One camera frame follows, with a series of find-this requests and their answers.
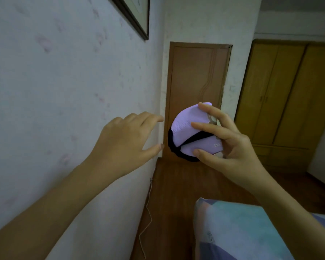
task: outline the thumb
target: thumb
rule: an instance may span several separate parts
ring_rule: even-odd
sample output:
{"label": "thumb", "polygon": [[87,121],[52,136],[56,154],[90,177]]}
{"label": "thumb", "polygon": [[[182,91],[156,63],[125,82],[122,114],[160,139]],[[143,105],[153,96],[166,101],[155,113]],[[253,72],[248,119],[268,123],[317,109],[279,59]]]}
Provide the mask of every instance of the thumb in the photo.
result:
{"label": "thumb", "polygon": [[226,166],[226,159],[212,155],[204,150],[195,149],[193,153],[202,163],[218,171],[223,171],[223,168]]}
{"label": "thumb", "polygon": [[150,147],[146,150],[142,151],[142,158],[144,163],[152,159],[153,157],[157,156],[158,153],[164,148],[164,144],[157,144],[153,147]]}

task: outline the dark picture frame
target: dark picture frame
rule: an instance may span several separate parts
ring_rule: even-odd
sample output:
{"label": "dark picture frame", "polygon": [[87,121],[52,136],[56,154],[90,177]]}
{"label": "dark picture frame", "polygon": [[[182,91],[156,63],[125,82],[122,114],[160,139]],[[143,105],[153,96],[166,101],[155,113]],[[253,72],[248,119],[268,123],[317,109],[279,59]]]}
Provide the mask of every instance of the dark picture frame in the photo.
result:
{"label": "dark picture frame", "polygon": [[131,12],[130,8],[127,6],[124,0],[112,0],[123,15],[129,20],[131,25],[135,28],[137,33],[143,38],[143,40],[149,39],[149,10],[150,10],[150,0],[147,0],[147,32],[143,30],[143,27],[140,25],[139,21]]}

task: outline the wooden door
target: wooden door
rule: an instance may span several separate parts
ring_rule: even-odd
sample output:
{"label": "wooden door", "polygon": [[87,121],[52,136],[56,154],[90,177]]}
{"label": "wooden door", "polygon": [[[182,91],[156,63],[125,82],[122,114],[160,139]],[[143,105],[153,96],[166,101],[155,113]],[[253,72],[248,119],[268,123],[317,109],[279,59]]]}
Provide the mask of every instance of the wooden door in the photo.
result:
{"label": "wooden door", "polygon": [[241,133],[253,138],[261,105],[270,80],[278,45],[253,44],[235,123]]}
{"label": "wooden door", "polygon": [[304,45],[280,45],[252,139],[271,145],[300,64]]}
{"label": "wooden door", "polygon": [[315,149],[325,128],[325,46],[309,45],[274,145]]}
{"label": "wooden door", "polygon": [[182,161],[167,147],[167,133],[179,112],[199,102],[220,107],[231,45],[170,43],[162,157]]}

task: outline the fingernail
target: fingernail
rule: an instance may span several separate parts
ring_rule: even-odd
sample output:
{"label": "fingernail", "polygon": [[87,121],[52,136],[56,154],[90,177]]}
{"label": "fingernail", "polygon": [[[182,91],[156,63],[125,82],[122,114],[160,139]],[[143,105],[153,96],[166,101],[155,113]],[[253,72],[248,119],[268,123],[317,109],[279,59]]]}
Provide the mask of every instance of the fingernail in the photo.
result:
{"label": "fingernail", "polygon": [[200,151],[198,149],[195,149],[193,151],[193,154],[195,155],[195,157],[199,157]]}

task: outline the white cable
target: white cable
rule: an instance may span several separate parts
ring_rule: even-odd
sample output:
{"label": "white cable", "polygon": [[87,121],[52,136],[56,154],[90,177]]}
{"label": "white cable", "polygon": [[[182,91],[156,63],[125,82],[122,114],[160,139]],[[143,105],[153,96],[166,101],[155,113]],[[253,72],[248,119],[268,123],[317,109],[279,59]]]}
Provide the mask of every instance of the white cable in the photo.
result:
{"label": "white cable", "polygon": [[148,204],[149,204],[149,199],[150,199],[150,192],[151,192],[151,190],[152,190],[152,186],[153,186],[153,179],[150,179],[150,189],[149,189],[149,192],[148,192],[148,201],[147,201],[147,204],[146,204],[146,209],[147,209],[147,211],[148,211],[148,214],[149,214],[149,217],[150,217],[150,222],[149,222],[149,224],[145,227],[145,229],[143,229],[143,231],[140,233],[140,235],[139,235],[139,241],[140,241],[140,245],[141,245],[141,249],[142,249],[142,253],[143,253],[143,255],[144,255],[144,260],[146,260],[146,254],[145,254],[145,252],[144,252],[144,250],[143,250],[143,246],[142,246],[142,242],[141,242],[141,235],[143,234],[143,232],[147,229],[147,227],[152,223],[152,216],[151,216],[151,214],[150,214],[150,211],[149,211],[149,209],[148,209]]}

